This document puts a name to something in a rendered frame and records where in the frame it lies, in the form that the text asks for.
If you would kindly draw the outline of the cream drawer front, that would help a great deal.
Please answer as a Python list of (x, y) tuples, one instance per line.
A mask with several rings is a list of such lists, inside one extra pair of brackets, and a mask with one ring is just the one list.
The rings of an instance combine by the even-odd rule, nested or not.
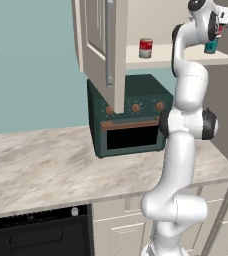
[(187, 191), (197, 197), (197, 202), (223, 200), (228, 189), (228, 182), (200, 185)]

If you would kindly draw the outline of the cream wall cabinet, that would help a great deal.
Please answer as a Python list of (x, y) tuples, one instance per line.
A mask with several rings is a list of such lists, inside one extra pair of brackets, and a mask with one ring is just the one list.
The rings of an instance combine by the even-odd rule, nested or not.
[[(171, 66), (172, 31), (187, 23), (189, 0), (128, 0), (127, 69), (151, 69)], [(139, 57), (141, 38), (153, 40), (149, 59)]]

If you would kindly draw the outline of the black dishwasher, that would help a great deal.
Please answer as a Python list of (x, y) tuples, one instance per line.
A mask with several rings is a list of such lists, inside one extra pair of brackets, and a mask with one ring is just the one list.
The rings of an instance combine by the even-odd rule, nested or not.
[(0, 218), (0, 256), (94, 256), (91, 205)]

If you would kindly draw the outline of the toaster oven glass door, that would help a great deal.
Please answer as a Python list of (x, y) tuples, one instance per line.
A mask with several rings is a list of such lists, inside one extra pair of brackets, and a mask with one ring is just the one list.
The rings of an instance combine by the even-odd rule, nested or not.
[(101, 131), (106, 136), (108, 150), (160, 151), (164, 149), (166, 142), (159, 124), (151, 127)]

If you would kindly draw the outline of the dark green toaster oven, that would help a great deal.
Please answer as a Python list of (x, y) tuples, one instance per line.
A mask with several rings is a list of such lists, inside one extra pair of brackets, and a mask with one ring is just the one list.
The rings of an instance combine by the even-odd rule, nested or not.
[[(125, 77), (124, 112), (112, 115), (106, 113), (110, 106), (90, 80), (87, 80), (89, 127), (95, 154), (98, 158), (126, 155), (150, 151), (120, 151), (108, 150), (106, 136), (101, 131), (101, 123), (113, 121), (114, 123), (140, 122), (155, 120), (160, 117), (163, 110), (172, 108), (173, 95), (151, 74), (127, 75)], [(157, 102), (163, 102), (165, 108), (158, 111)], [(140, 111), (133, 112), (132, 105), (139, 104)]]

